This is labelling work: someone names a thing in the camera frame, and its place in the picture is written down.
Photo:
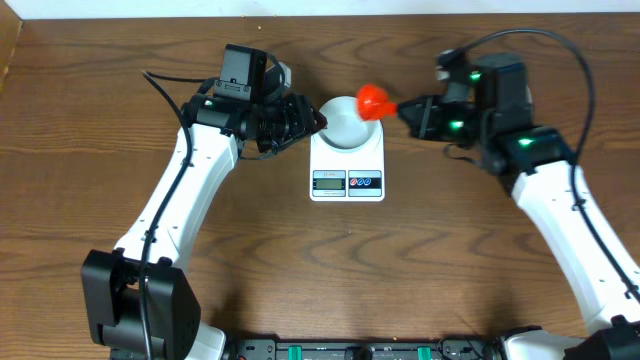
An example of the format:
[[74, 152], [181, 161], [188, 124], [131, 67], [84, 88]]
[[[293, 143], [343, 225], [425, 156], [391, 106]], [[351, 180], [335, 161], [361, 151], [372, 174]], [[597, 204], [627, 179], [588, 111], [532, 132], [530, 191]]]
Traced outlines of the orange plastic scoop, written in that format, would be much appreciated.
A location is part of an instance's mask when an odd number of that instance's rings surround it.
[[363, 121], [381, 120], [397, 114], [397, 104], [390, 100], [383, 88], [374, 84], [363, 85], [358, 90], [356, 107]]

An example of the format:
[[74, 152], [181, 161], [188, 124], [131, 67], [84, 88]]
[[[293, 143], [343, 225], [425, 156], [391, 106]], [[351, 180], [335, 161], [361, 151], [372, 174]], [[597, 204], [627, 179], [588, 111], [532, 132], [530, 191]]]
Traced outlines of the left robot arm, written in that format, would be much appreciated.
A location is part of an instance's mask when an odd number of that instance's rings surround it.
[[196, 94], [178, 113], [186, 127], [145, 208], [81, 268], [91, 338], [124, 358], [222, 358], [226, 335], [202, 322], [186, 278], [204, 217], [245, 142], [268, 158], [327, 125], [294, 93], [261, 104]]

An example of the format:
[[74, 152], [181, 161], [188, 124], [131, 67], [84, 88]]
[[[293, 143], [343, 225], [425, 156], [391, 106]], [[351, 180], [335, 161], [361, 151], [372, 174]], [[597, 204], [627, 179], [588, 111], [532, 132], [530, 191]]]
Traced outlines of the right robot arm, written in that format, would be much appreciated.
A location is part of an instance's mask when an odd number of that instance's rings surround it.
[[535, 326], [501, 335], [490, 359], [636, 359], [639, 267], [595, 202], [577, 157], [560, 133], [533, 122], [523, 60], [493, 54], [470, 62], [444, 54], [446, 91], [403, 102], [411, 136], [476, 148], [545, 239], [585, 321], [585, 339]]

